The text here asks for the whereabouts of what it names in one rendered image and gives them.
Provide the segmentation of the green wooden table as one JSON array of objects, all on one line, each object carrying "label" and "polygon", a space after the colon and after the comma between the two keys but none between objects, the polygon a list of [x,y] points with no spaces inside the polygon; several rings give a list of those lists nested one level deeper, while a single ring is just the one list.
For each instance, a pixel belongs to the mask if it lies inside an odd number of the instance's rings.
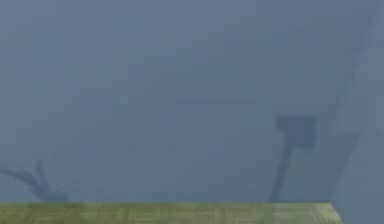
[{"label": "green wooden table", "polygon": [[0,224],[344,224],[329,203],[0,203]]}]

